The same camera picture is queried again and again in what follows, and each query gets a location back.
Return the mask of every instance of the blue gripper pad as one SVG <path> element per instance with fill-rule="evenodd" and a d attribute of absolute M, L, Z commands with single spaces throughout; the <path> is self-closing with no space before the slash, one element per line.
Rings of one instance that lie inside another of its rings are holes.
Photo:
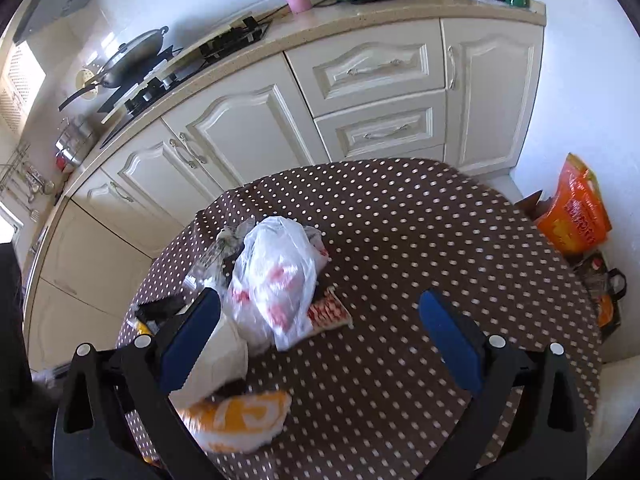
<path fill-rule="evenodd" d="M 206 288 L 183 314 L 187 316 L 171 344 L 162 352 L 158 387 L 164 394 L 179 390 L 220 320 L 220 298 Z"/>
<path fill-rule="evenodd" d="M 454 309 L 454 307 L 443 305 L 444 301 L 444 298 L 440 298 L 430 290 L 425 291 L 418 304 L 420 321 L 442 354 L 456 384 L 477 397 L 482 390 L 483 355 L 478 353 L 478 346 L 474 347 L 462 332 L 465 328 L 469 329 L 470 327 L 463 326 L 465 324 L 463 320 L 460 320 L 462 322 L 459 326 L 452 316 L 460 316 L 460 314 L 450 315 L 447 308 Z M 484 337 L 475 323 L 471 330 L 478 331 Z M 477 334 L 473 333 L 472 335 L 476 336 L 474 339 L 477 341 Z"/>

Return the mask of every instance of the frying pan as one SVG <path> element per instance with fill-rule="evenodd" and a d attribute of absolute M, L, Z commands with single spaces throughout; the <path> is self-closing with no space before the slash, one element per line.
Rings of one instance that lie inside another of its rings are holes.
<path fill-rule="evenodd" d="M 121 44 L 118 51 L 98 70 L 98 73 L 89 79 L 81 89 L 70 95 L 58 107 L 58 110 L 62 111 L 71 101 L 97 86 L 118 88 L 136 65 L 158 55 L 162 49 L 163 36 L 168 30 L 169 27 L 155 28 L 140 34 L 129 43 Z"/>

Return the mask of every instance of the table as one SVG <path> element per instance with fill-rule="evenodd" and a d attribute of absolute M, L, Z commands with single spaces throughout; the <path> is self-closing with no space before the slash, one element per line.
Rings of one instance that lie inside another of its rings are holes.
<path fill-rule="evenodd" d="M 292 407 L 285 431 L 271 444 L 252 454 L 212 457 L 228 478 L 415 478 L 469 401 L 418 320 L 416 302 L 430 286 L 487 335 L 527 349 L 561 342 L 591 423 L 601 359 L 586 291 L 522 212 L 440 162 L 310 166 L 227 191 L 154 262 L 134 303 L 178 293 L 225 224 L 272 215 L 322 231 L 331 260 L 319 286 L 335 287 L 353 327 L 250 360 L 249 390 L 286 389 Z M 133 336 L 125 323 L 118 343 Z M 514 390 L 481 463 L 497 456 L 518 399 Z M 137 415 L 129 423 L 152 456 Z"/>

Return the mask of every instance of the silver screw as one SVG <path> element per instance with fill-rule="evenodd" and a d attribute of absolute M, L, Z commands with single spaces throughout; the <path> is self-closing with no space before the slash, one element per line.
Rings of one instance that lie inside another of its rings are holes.
<path fill-rule="evenodd" d="M 139 335 L 133 344 L 138 348 L 146 348 L 151 344 L 151 337 L 147 334 Z"/>
<path fill-rule="evenodd" d="M 89 345 L 89 343 L 82 343 L 77 349 L 76 349 L 76 353 L 80 356 L 80 357 L 84 357 L 85 355 L 87 355 L 89 352 L 91 351 L 91 345 Z"/>
<path fill-rule="evenodd" d="M 504 348 L 507 342 L 501 335 L 492 335 L 489 338 L 489 344 L 494 348 Z"/>
<path fill-rule="evenodd" d="M 560 343 L 551 343 L 551 345 L 549 345 L 549 349 L 554 355 L 564 354 L 564 347 Z"/>

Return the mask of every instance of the pan handle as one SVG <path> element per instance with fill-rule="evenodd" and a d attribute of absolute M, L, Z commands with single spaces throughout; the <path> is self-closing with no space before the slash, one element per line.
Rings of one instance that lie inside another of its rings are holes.
<path fill-rule="evenodd" d="M 74 99 L 80 97 L 82 94 L 86 94 L 87 92 L 93 90 L 95 87 L 98 86 L 98 83 L 91 83 L 90 85 L 87 86 L 83 86 L 81 89 L 79 89 L 77 92 L 71 94 L 69 97 L 67 97 L 65 99 L 65 101 L 58 107 L 58 111 L 62 111 L 66 108 L 66 106 L 73 101 Z"/>

